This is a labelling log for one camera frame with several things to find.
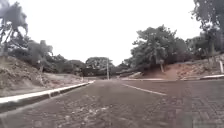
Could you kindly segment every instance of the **pole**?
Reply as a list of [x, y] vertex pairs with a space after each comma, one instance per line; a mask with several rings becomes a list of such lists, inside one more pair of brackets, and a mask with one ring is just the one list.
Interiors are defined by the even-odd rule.
[[109, 74], [109, 58], [107, 58], [107, 80], [110, 79], [110, 74]]
[[221, 71], [221, 73], [223, 74], [224, 71], [223, 71], [223, 63], [222, 63], [222, 61], [219, 61], [219, 64], [220, 64], [220, 71]]

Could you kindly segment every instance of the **vegetation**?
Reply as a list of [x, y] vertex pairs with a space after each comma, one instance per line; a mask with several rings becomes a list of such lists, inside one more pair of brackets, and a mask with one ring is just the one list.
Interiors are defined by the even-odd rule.
[[[204, 59], [224, 51], [224, 3], [222, 0], [195, 0], [192, 16], [201, 22], [202, 32], [192, 39], [183, 40], [176, 37], [177, 31], [161, 25], [137, 31], [138, 38], [131, 50], [132, 56], [117, 67], [106, 57], [90, 57], [85, 63], [79, 60], [67, 60], [61, 55], [53, 55], [53, 47], [46, 41], [35, 42], [27, 37], [28, 25], [26, 15], [19, 3], [10, 5], [0, 0], [0, 56], [14, 56], [41, 72], [71, 73], [80, 76], [102, 76], [160, 68], [164, 65], [187, 60]], [[25, 34], [19, 31], [24, 28]]]

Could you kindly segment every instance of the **tree trunk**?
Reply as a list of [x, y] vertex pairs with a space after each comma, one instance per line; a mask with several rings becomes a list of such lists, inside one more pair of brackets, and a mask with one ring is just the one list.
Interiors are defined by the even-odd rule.
[[163, 64], [160, 64], [160, 69], [161, 69], [162, 72], [164, 72]]
[[211, 56], [213, 58], [213, 66], [215, 66], [216, 59], [215, 59], [215, 45], [214, 42], [211, 42]]

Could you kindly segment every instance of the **road edge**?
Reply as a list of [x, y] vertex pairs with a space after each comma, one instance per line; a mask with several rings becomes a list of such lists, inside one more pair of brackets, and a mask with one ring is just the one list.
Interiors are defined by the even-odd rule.
[[0, 113], [15, 110], [17, 108], [30, 105], [45, 99], [50, 99], [51, 97], [64, 94], [76, 88], [86, 86], [92, 83], [94, 83], [94, 81], [72, 85], [68, 87], [51, 89], [47, 91], [36, 92], [36, 93], [28, 93], [28, 94], [17, 95], [17, 96], [3, 97], [3, 98], [0, 98]]

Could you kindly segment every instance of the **palm tree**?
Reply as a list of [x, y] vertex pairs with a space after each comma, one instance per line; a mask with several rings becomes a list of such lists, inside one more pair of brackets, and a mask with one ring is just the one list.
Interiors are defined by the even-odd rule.
[[[0, 56], [2, 56], [7, 52], [7, 40], [12, 38], [15, 32], [19, 37], [22, 37], [22, 34], [18, 30], [19, 27], [24, 28], [27, 34], [28, 25], [26, 23], [26, 15], [22, 12], [22, 7], [19, 6], [18, 2], [10, 5], [8, 0], [0, 0], [0, 4], [2, 6], [0, 9], [0, 19], [2, 21], [0, 27], [0, 44], [4, 43], [1, 47]], [[6, 33], [8, 33], [8, 35], [5, 41], [2, 41]]]

